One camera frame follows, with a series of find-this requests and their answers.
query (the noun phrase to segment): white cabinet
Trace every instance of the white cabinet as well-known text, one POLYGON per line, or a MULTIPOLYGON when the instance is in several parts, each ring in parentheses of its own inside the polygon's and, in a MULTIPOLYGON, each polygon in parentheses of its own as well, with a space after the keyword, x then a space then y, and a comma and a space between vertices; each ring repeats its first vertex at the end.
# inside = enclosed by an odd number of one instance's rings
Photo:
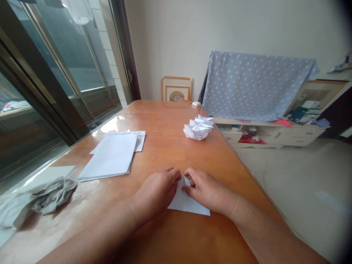
POLYGON ((275 122, 251 122, 244 123, 235 119, 224 119, 214 118, 216 124, 228 124, 228 125, 253 125, 257 128, 256 135, 260 137, 266 144, 250 144, 250 143, 238 143, 242 135, 227 134, 228 131, 222 131, 227 142, 233 148, 239 147, 276 147, 282 146, 297 146, 305 147, 312 143, 318 136, 324 133, 326 128, 320 128, 316 125, 299 125, 297 123, 290 122, 292 128, 282 126, 275 122))
POLYGON ((225 139, 229 144, 235 144, 241 139, 242 134, 224 134, 225 139))
POLYGON ((286 141, 292 135, 291 128, 260 126, 257 129, 257 135, 267 144, 285 145, 286 141))

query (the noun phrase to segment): left hand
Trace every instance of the left hand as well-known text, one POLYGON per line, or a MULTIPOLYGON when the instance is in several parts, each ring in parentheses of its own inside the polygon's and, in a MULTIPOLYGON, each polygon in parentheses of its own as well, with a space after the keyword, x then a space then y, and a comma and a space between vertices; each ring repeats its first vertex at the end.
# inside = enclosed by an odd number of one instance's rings
POLYGON ((170 205, 181 176, 179 169, 169 167, 146 179, 131 198, 131 207, 139 224, 147 223, 170 205))

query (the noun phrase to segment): blue polka dot cloth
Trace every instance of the blue polka dot cloth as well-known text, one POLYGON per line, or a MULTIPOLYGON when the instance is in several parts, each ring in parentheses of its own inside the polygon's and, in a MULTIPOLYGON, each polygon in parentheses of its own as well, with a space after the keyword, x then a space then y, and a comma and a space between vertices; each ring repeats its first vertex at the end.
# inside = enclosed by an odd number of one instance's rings
POLYGON ((203 107, 214 117, 277 120, 317 73, 315 59, 213 51, 203 107))

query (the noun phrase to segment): stack of white paper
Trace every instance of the stack of white paper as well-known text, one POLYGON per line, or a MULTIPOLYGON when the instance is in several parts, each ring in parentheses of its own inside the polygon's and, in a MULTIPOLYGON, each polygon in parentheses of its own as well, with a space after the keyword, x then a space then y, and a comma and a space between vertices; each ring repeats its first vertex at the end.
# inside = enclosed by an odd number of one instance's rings
POLYGON ((213 125, 213 117, 202 117, 198 114, 198 117, 190 120, 189 125, 184 125, 183 132, 188 138, 202 140, 212 131, 213 125))
POLYGON ((170 203, 168 209, 210 216, 209 209, 205 208, 203 205, 201 205, 196 200, 189 197, 185 192, 182 191, 183 186, 191 186, 190 180, 188 178, 182 175, 181 180, 179 180, 177 184, 178 186, 176 194, 172 202, 170 203))
POLYGON ((142 151, 145 131, 106 133, 77 180, 86 182, 129 174, 133 152, 142 151))

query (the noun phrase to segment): gray cloth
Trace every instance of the gray cloth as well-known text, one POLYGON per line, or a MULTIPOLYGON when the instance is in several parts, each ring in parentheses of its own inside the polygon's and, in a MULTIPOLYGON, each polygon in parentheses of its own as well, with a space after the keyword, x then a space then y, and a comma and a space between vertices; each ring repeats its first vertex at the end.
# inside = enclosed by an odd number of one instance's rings
POLYGON ((48 215, 66 203, 76 181, 59 177, 27 192, 14 192, 0 196, 0 227, 19 228, 32 212, 48 215))

